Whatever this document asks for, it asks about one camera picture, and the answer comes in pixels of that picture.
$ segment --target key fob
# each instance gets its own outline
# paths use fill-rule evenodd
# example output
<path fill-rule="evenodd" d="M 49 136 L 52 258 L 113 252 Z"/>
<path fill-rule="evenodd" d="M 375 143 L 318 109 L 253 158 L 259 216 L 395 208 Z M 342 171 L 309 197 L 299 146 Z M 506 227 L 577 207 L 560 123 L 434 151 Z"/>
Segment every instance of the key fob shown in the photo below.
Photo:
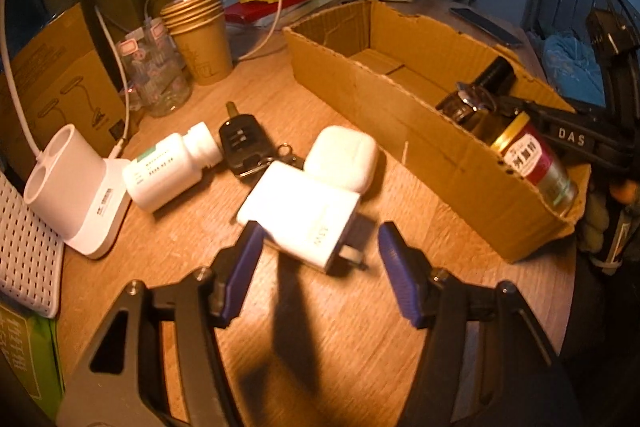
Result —
<path fill-rule="evenodd" d="M 218 131 L 222 152 L 233 174 L 240 176 L 265 158 L 276 155 L 276 149 L 264 129 L 251 114 L 232 116 Z"/>

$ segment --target white woven basket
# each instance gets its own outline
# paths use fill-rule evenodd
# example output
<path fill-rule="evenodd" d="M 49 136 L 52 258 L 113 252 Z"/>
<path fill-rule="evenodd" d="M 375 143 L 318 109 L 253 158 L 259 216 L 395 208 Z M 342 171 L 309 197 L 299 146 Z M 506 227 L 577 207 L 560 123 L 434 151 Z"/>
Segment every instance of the white woven basket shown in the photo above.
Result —
<path fill-rule="evenodd" d="M 64 242 L 1 171 L 0 210 L 0 291 L 43 317 L 55 317 Z"/>

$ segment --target smartphone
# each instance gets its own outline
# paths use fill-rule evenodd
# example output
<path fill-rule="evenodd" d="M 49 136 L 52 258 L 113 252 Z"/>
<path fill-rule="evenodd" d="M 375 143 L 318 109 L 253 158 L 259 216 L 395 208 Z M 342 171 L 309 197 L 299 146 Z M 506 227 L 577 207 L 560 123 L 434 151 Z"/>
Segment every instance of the smartphone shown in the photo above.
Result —
<path fill-rule="evenodd" d="M 500 28 L 496 23 L 478 15 L 469 8 L 450 8 L 449 11 L 454 15 L 463 18 L 465 21 L 472 23 L 482 31 L 485 31 L 507 48 L 517 48 L 522 45 L 522 41 L 515 35 L 509 33 L 504 28 Z"/>

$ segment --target white pill bottle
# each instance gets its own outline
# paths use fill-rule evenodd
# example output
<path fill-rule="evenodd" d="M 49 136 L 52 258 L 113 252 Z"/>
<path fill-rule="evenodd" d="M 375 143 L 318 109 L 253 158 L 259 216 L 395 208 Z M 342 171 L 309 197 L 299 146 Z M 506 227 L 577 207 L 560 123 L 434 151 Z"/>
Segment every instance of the white pill bottle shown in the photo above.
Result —
<path fill-rule="evenodd" d="M 127 192 L 146 212 L 155 212 L 202 179 L 202 170 L 222 161 L 207 125 L 200 122 L 184 136 L 173 133 L 147 149 L 123 171 Z"/>

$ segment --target blue bedding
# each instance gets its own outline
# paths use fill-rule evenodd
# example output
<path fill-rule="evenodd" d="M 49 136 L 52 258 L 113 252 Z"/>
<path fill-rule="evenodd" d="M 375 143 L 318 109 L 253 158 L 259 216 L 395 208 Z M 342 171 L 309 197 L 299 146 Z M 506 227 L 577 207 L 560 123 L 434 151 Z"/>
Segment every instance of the blue bedding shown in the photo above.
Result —
<path fill-rule="evenodd" d="M 561 96 L 605 106 L 602 74 L 590 45 L 571 34 L 551 35 L 542 45 L 549 85 Z"/>

